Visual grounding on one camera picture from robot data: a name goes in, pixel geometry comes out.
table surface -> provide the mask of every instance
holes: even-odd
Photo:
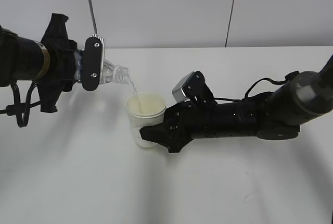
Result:
[[[262,77],[318,71],[333,47],[108,49],[138,91],[161,94],[200,70],[215,96],[242,98]],[[27,83],[20,83],[22,95]],[[262,82],[253,91],[273,91]],[[202,139],[179,154],[131,138],[126,85],[64,93],[27,128],[0,116],[0,223],[330,223],[333,113],[289,141]],[[2,89],[2,107],[12,104]]]

brass ring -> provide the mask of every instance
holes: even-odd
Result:
[[[39,48],[41,48],[42,52],[43,52],[43,56],[44,56],[44,62],[43,62],[43,66],[41,71],[34,77],[34,81],[35,80],[39,80],[40,78],[42,78],[43,76],[45,76],[46,72],[48,71],[49,67],[50,67],[50,54],[48,53],[46,47],[41,44],[40,42],[35,42]]]

paper cup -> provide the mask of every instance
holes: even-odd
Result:
[[[145,126],[162,123],[167,105],[158,94],[143,92],[138,93],[137,97],[131,96],[125,103],[131,123],[132,135],[137,145],[153,147],[156,143],[143,140],[140,135],[140,129]]]

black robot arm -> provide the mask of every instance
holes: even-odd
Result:
[[[68,39],[68,17],[52,14],[40,42],[25,39],[0,26],[0,86],[12,88],[14,104],[0,114],[16,116],[19,127],[28,124],[30,108],[40,105],[41,112],[54,113],[62,92],[72,90],[76,82],[88,91],[95,90],[101,80],[104,62],[104,39],[92,35],[84,50]],[[17,81],[32,81],[25,102],[20,101]],[[30,102],[34,88],[40,101]]]
[[[183,78],[173,90],[177,104],[165,111],[164,122],[140,129],[144,140],[177,153],[193,139],[256,136],[286,140],[298,136],[300,125],[333,109],[333,57],[319,72],[293,72],[275,92],[218,104],[200,71]]]

black cable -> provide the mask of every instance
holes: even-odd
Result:
[[[30,104],[30,108],[36,107],[41,104],[41,101]]]
[[[88,0],[88,3],[89,3],[90,15],[91,15],[92,21],[93,21],[94,32],[97,35],[98,33],[97,33],[97,26],[96,26],[96,20],[95,20],[95,14],[94,14],[92,0]]]
[[[233,0],[232,5],[231,5],[231,11],[230,11],[230,17],[229,17],[229,23],[228,23],[227,36],[225,38],[225,45],[224,45],[224,47],[226,47],[226,48],[227,48],[227,44],[228,44],[229,31],[230,31],[230,26],[231,26],[231,19],[233,17],[234,4],[235,4],[235,0]]]
[[[214,100],[227,101],[227,102],[238,102],[238,101],[240,101],[238,99],[230,99],[230,98],[223,98],[223,97],[216,97],[216,98],[214,98]]]
[[[257,82],[255,82],[248,90],[247,92],[245,93],[245,96],[244,98],[248,98],[249,97],[249,94],[251,92],[251,90],[261,81],[268,81],[274,85],[283,85],[283,84],[286,84],[288,82],[288,80],[284,80],[284,81],[274,81],[273,79],[271,78],[262,78],[260,80],[258,80]]]
[[[16,116],[16,122],[17,125],[22,128],[28,125],[28,121],[29,121],[29,116],[30,116],[30,101],[31,101],[31,95],[33,90],[35,89],[35,87],[37,87],[37,82],[32,82],[28,92],[27,92],[27,96],[25,98],[25,107],[24,107],[24,113],[22,116],[21,113],[21,99],[20,99],[20,91],[19,91],[19,87],[17,86],[17,84],[11,84],[11,89],[13,92],[13,96],[14,96],[14,107],[15,107],[15,116]]]

